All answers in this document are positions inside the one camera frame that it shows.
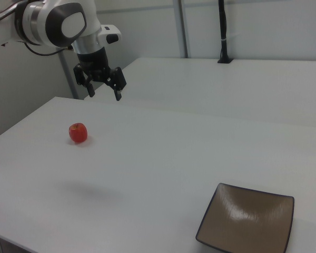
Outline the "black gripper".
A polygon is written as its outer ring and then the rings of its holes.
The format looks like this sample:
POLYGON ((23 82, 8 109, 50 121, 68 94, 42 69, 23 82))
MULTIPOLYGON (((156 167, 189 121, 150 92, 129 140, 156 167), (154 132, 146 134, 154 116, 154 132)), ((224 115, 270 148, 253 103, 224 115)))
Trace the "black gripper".
POLYGON ((117 101, 122 98, 122 91, 127 82, 120 67, 111 69, 105 47, 90 54, 78 54, 80 64, 74 68, 76 83, 87 89, 89 97, 95 95, 93 81, 106 81, 106 85, 113 89, 117 101))

